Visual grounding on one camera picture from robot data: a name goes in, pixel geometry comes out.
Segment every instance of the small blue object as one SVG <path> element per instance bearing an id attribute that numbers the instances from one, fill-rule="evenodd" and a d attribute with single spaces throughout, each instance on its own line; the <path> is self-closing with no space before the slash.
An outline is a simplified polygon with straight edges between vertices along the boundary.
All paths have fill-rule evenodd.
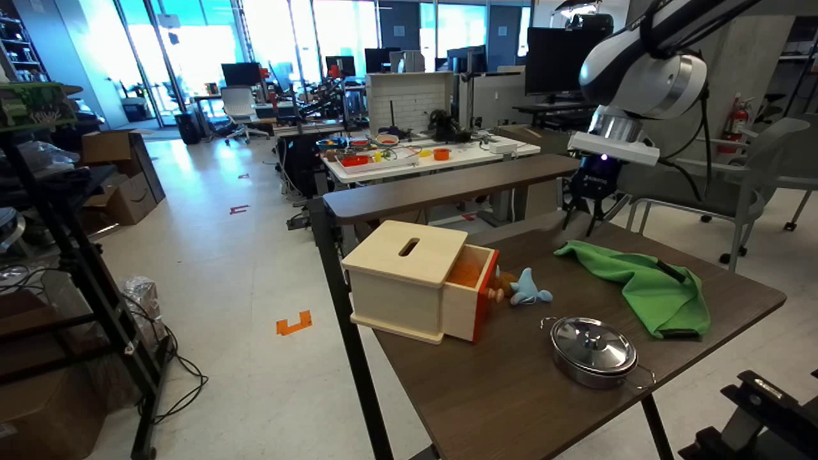
<path id="1" fill-rule="evenodd" d="M 511 290 L 511 305 L 551 305 L 555 299 L 551 291 L 537 290 L 533 268 L 524 268 Z"/>

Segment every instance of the metal bowl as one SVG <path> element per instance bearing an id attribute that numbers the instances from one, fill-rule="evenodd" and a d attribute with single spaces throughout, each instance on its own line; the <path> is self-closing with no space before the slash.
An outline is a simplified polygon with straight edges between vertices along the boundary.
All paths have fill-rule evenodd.
<path id="1" fill-rule="evenodd" d="M 593 318 L 562 318 L 551 327 L 557 366 L 580 387 L 617 389 L 636 362 L 636 347 Z"/>

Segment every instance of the green cloth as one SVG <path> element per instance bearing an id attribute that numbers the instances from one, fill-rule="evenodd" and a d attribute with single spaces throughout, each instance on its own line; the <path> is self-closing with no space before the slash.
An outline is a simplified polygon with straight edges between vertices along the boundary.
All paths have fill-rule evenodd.
<path id="1" fill-rule="evenodd" d="M 625 284 L 625 299 L 652 337 L 702 337 L 710 327 L 702 282 L 689 268 L 673 267 L 684 276 L 677 282 L 652 256 L 621 253 L 583 240 L 570 240 L 555 253 L 575 256 L 593 276 Z"/>

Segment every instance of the wooden table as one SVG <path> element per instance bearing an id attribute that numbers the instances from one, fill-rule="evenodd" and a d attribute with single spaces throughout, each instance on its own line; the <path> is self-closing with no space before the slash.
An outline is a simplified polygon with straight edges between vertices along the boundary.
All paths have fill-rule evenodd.
<path id="1" fill-rule="evenodd" d="M 555 232 L 537 230 L 497 244 L 507 272 L 535 268 L 539 286 L 555 293 L 553 306 L 497 306 L 479 345 L 445 339 L 425 345 L 376 332 L 419 411 L 438 453 L 448 460 L 553 458 L 625 408 L 645 402 L 652 430 L 663 430 L 652 391 L 786 305 L 786 293 L 735 276 L 713 263 L 677 253 L 635 232 L 601 226 L 599 245 L 652 253 L 704 278 L 713 327 L 704 339 L 652 339 L 621 299 L 620 286 L 593 278 L 572 258 L 553 256 Z M 590 391 L 555 368 L 543 318 L 599 318 L 625 332 L 639 351 L 639 366 L 625 389 Z"/>
<path id="2" fill-rule="evenodd" d="M 526 187 L 535 182 L 551 182 L 575 172 L 575 161 L 566 155 L 535 155 L 519 161 L 487 163 L 473 168 L 457 168 L 448 175 L 417 177 L 408 182 L 387 182 L 363 189 L 342 189 L 309 201 L 312 237 L 321 250 L 325 278 L 331 286 L 339 329 L 353 371 L 360 411 L 376 458 L 391 458 L 385 415 L 358 336 L 358 325 L 350 322 L 350 284 L 341 268 L 341 226 L 356 226 L 363 221 L 428 210 L 438 201 L 456 201 L 475 194 Z"/>
<path id="3" fill-rule="evenodd" d="M 401 210 L 422 210 L 438 201 L 524 187 L 566 177 L 575 161 L 562 155 L 535 155 L 489 163 L 450 175 L 408 182 L 374 185 L 325 194 L 309 204 L 316 244 L 322 256 L 333 293 L 339 327 L 356 379 L 363 419 L 376 458 L 391 458 L 390 434 L 378 408 L 368 361 L 358 327 L 350 322 L 350 286 L 339 260 L 339 226 L 385 217 Z M 713 263 L 677 253 L 643 235 L 599 226 L 593 244 L 652 253 L 680 263 L 704 278 L 713 327 L 704 339 L 649 339 L 621 299 L 620 286 L 585 274 L 575 260 L 553 256 L 553 232 L 515 235 L 500 228 L 497 240 L 507 272 L 535 268 L 539 286 L 555 293 L 553 306 L 500 306 L 489 336 L 479 345 L 445 339 L 425 345 L 376 332 L 385 353 L 396 368 L 413 405 L 428 424 L 434 448 L 448 460 L 457 458 L 551 458 L 643 402 L 659 458 L 673 458 L 652 391 L 736 337 L 749 325 L 786 301 L 786 293 L 735 276 Z M 539 329 L 544 314 L 588 314 L 621 329 L 639 351 L 639 366 L 625 389 L 588 391 L 570 383 L 555 366 L 547 336 Z"/>

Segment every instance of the wooden box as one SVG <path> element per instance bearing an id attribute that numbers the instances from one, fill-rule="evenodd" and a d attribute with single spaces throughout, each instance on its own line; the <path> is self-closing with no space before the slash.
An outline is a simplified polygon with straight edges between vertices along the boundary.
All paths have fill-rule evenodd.
<path id="1" fill-rule="evenodd" d="M 443 284 L 443 332 L 475 342 L 489 322 L 489 286 L 500 253 L 480 245 L 463 245 Z"/>
<path id="2" fill-rule="evenodd" d="M 353 284 L 353 322 L 440 342 L 443 284 L 465 232 L 387 221 L 346 260 Z"/>
<path id="3" fill-rule="evenodd" d="M 500 253 L 465 245 L 465 232 L 387 221 L 342 267 L 353 284 L 353 322 L 440 342 L 479 339 Z"/>

